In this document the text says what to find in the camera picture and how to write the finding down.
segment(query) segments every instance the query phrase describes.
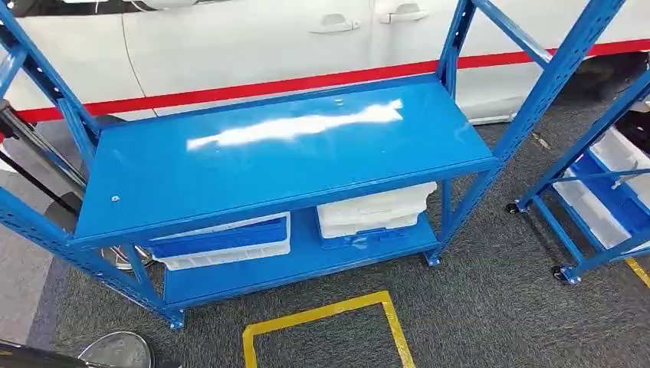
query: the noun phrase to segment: red stripe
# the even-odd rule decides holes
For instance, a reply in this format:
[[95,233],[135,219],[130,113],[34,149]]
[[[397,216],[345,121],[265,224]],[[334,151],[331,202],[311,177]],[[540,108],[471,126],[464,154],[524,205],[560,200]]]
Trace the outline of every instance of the red stripe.
[[[621,54],[625,52],[650,50],[650,38],[634,41],[609,42],[596,44],[589,51],[589,56]],[[556,49],[549,49],[551,54]],[[498,65],[522,64],[532,60],[525,52],[507,52],[503,54],[487,54],[478,56],[464,56],[458,60],[459,68],[493,67]],[[127,111],[156,109],[230,100],[240,97],[253,97],[265,94],[279,94],[295,90],[336,86],[358,82],[377,81],[386,78],[404,77],[407,75],[429,73],[435,70],[438,61],[423,61],[419,63],[395,65],[391,67],[377,67],[363,71],[345,71],[343,73],[317,75],[288,80],[276,80],[257,84],[246,84],[233,87],[214,88],[211,90],[195,90],[178,94],[163,94],[151,97],[138,97],[126,100],[86,103],[88,111],[97,115],[110,113],[124,113]],[[56,120],[61,118],[61,113],[54,107],[43,109],[18,111],[20,117],[29,122]]]

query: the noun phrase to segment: dark carpet floor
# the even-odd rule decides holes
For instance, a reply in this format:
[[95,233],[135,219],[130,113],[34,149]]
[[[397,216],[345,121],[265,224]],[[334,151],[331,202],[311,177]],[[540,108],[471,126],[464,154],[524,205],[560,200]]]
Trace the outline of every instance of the dark carpet floor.
[[[57,323],[51,346],[76,354],[105,333],[132,330],[150,341],[159,360],[187,368],[244,366],[246,325],[387,290],[416,366],[648,367],[650,291],[627,265],[606,265],[575,287],[561,285],[550,268],[570,258],[549,228],[535,211],[502,210],[604,108],[560,98],[537,129],[550,147],[533,138],[524,144],[437,268],[414,255],[207,304],[189,309],[180,331],[72,270],[52,293]],[[494,142],[505,127],[479,130]],[[457,180],[455,189],[467,184]],[[438,196],[430,202],[436,218]],[[161,268],[153,271],[159,275]],[[379,306],[267,333],[254,345],[260,367],[401,366]]]

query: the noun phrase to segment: bottom shelf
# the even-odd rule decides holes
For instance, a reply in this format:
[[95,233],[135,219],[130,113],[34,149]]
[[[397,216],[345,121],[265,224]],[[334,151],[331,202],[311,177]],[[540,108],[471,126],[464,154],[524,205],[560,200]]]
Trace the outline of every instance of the bottom shelf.
[[291,213],[291,252],[165,273],[165,301],[186,307],[343,271],[435,248],[438,240],[423,212],[405,238],[367,247],[322,249],[316,211]]

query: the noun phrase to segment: floor tape line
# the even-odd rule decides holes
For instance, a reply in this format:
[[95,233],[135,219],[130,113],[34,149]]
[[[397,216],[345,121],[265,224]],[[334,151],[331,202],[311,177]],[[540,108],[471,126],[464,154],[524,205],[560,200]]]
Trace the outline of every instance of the floor tape line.
[[648,274],[645,273],[641,265],[634,258],[626,258],[625,263],[627,263],[628,266],[632,269],[632,271],[634,271],[634,273],[637,276],[639,276],[639,278],[641,279],[641,281],[643,281],[645,286],[650,288],[650,276],[648,276]]
[[384,309],[392,337],[395,341],[395,346],[399,353],[399,358],[402,360],[402,365],[405,368],[414,368],[415,364],[413,363],[411,351],[406,343],[406,338],[404,337],[402,327],[397,318],[397,313],[395,312],[395,306],[392,303],[388,291],[378,291],[376,293],[363,295],[362,297],[355,297],[347,301],[340,301],[324,307],[318,307],[273,320],[266,320],[264,322],[248,325],[241,336],[246,368],[257,368],[258,366],[258,360],[255,356],[255,348],[253,346],[255,335],[265,334],[282,328],[296,326],[298,324],[305,324],[307,322],[319,320],[346,311],[368,307],[373,304],[381,304]]

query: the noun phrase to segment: chrome stand base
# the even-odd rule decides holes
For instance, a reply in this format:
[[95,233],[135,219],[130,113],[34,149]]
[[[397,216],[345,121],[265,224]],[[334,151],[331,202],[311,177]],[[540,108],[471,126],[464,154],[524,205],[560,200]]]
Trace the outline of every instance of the chrome stand base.
[[139,335],[118,331],[109,333],[92,343],[79,355],[79,359],[90,363],[119,368],[152,368],[153,352],[149,344]]

